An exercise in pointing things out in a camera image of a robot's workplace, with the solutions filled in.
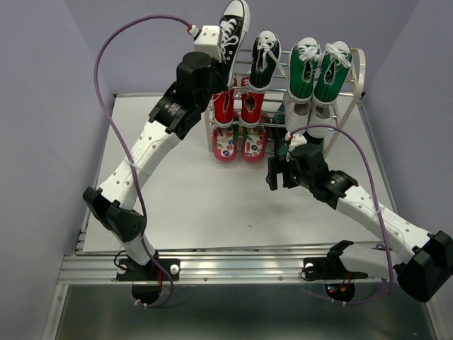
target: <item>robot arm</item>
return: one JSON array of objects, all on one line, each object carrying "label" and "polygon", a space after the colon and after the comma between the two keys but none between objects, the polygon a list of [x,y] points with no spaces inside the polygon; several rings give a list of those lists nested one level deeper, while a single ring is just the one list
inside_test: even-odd
[{"label": "robot arm", "polygon": [[149,262],[150,255],[156,256],[156,250],[144,234],[146,217],[133,210],[137,190],[131,165],[142,188],[161,160],[200,121],[212,95],[227,89],[224,64],[219,62],[220,28],[204,26],[202,31],[212,34],[199,35],[196,51],[186,54],[178,65],[176,81],[150,112],[131,150],[134,164],[125,158],[97,189],[87,188],[83,195],[94,217],[140,266]]},{"label": "robot arm", "polygon": [[[268,160],[266,181],[277,189],[277,174],[283,174],[283,187],[308,188],[313,196],[338,212],[351,217],[378,238],[382,230],[369,193],[342,171],[329,170],[322,149],[307,144],[302,134],[288,138],[286,157]],[[392,249],[391,257],[398,283],[411,297],[427,302],[453,274],[453,240],[442,231],[436,235],[412,225],[394,212],[379,205]],[[355,278],[367,275],[389,278],[384,251],[367,249],[342,241],[324,258],[307,259],[306,279],[343,279],[349,272]]]}]

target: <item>sneaker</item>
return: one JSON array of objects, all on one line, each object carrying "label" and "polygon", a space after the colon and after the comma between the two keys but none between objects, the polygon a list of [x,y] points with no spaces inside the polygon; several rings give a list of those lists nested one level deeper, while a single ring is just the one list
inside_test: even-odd
[{"label": "sneaker", "polygon": [[304,38],[291,50],[288,94],[295,103],[303,104],[311,98],[320,49],[318,40]]},{"label": "sneaker", "polygon": [[[284,113],[284,114],[277,114],[274,115],[272,119],[272,123],[276,125],[284,125],[285,124],[285,106],[283,104],[280,105],[277,112]],[[272,137],[274,139],[274,156],[277,157],[286,157],[288,153],[288,144],[286,144],[285,135],[287,134],[287,130],[284,127],[272,127],[271,129]]]},{"label": "sneaker", "polygon": [[234,90],[228,90],[214,95],[214,122],[219,128],[227,128],[234,119]]},{"label": "sneaker", "polygon": [[[333,117],[331,115],[331,106],[318,106],[315,105],[311,108],[309,125],[316,124],[327,124],[333,123]],[[322,145],[324,137],[328,134],[327,127],[312,127],[305,133],[306,140],[312,144]]]},{"label": "sneaker", "polygon": [[232,125],[226,129],[218,127],[212,131],[212,151],[214,157],[224,163],[232,162],[236,158],[236,142],[238,136],[238,125]]},{"label": "sneaker", "polygon": [[285,127],[288,132],[293,132],[308,125],[311,101],[298,104],[290,98],[289,93],[286,93],[283,95],[283,105],[285,106]]},{"label": "sneaker", "polygon": [[246,37],[250,26],[250,9],[244,0],[233,0],[225,8],[220,18],[222,29],[222,61],[225,65],[225,74],[228,77],[227,86],[233,84],[234,63],[239,48]]},{"label": "sneaker", "polygon": [[[246,88],[248,86],[248,83],[248,76],[243,77],[241,86]],[[241,124],[246,128],[254,128],[260,122],[264,93],[254,93],[247,90],[242,90],[241,100]]]},{"label": "sneaker", "polygon": [[322,107],[332,105],[351,67],[352,55],[348,44],[337,41],[326,44],[321,60],[321,74],[314,88],[313,102]]},{"label": "sneaker", "polygon": [[286,75],[280,64],[282,49],[276,34],[271,30],[264,30],[255,39],[252,50],[252,70],[248,87],[255,93],[266,92],[270,88],[275,67],[282,75]]},{"label": "sneaker", "polygon": [[[270,119],[264,115],[261,118],[263,123],[269,123]],[[249,163],[256,163],[263,160],[268,143],[268,132],[263,126],[243,129],[242,159]]]}]

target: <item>metal floor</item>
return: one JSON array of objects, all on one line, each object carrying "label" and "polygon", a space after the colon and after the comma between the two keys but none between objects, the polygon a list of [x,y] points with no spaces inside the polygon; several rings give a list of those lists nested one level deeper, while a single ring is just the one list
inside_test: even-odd
[{"label": "metal floor", "polygon": [[[357,285],[365,298],[380,283]],[[168,307],[134,306],[127,285],[72,285],[56,339],[436,339],[423,303],[399,288],[358,306],[305,293],[321,284],[177,286]]]}]

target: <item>white table surface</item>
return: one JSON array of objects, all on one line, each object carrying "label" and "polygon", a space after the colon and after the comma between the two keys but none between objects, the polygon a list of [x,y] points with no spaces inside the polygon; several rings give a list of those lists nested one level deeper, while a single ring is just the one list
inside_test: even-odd
[{"label": "white table surface", "polygon": [[[119,97],[113,119],[132,146],[160,96]],[[344,112],[350,98],[340,97]],[[275,110],[268,103],[263,109]],[[357,107],[345,126],[367,155],[379,201],[390,200],[379,172]],[[98,182],[117,167],[124,154],[109,131]],[[369,191],[369,180],[358,151],[343,136],[337,139],[326,161],[330,169],[343,170]],[[158,166],[143,193],[149,213],[146,234],[157,249],[261,247],[289,244],[355,242],[377,238],[349,217],[312,198],[304,188],[270,191],[265,176],[267,162],[249,164],[238,157],[229,164],[207,151],[205,124],[198,123]],[[139,203],[135,209],[140,211]],[[85,252],[117,251],[116,238],[94,218],[88,220]]]}]

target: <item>white shoelace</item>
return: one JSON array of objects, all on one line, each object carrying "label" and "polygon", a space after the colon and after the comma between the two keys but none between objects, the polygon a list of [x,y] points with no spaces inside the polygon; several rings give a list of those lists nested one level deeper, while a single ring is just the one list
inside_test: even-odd
[{"label": "white shoelace", "polygon": [[339,50],[332,44],[326,44],[326,53],[332,55],[333,61],[337,66],[342,64],[347,69],[351,67],[351,62],[347,59],[348,53],[346,51]]},{"label": "white shoelace", "polygon": [[306,62],[307,60],[314,60],[315,62],[318,62],[320,57],[319,57],[319,50],[316,46],[306,46],[306,45],[298,45],[297,46],[297,52],[299,52],[299,59],[302,62]]},{"label": "white shoelace", "polygon": [[278,58],[272,53],[272,51],[270,50],[271,48],[273,48],[275,45],[275,41],[273,39],[268,39],[268,38],[262,38],[260,37],[258,39],[258,46],[256,47],[256,49],[258,51],[260,50],[264,50],[263,52],[263,68],[265,69],[268,65],[268,62],[266,61],[266,56],[269,55],[269,57],[276,63],[278,69],[280,70],[280,73],[285,77],[286,76],[286,73],[285,73],[285,70],[283,69],[283,66],[280,64],[280,62],[278,61]]},{"label": "white shoelace", "polygon": [[234,26],[237,24],[238,22],[236,21],[236,19],[229,19],[228,21],[222,21],[220,23],[220,28],[223,31],[222,43],[220,44],[220,47],[222,49],[222,57],[224,61],[229,58],[225,56],[225,54],[227,53],[227,49],[225,47],[228,45],[237,45],[239,43],[238,37],[236,37],[235,35],[230,37],[230,35],[233,33]]}]

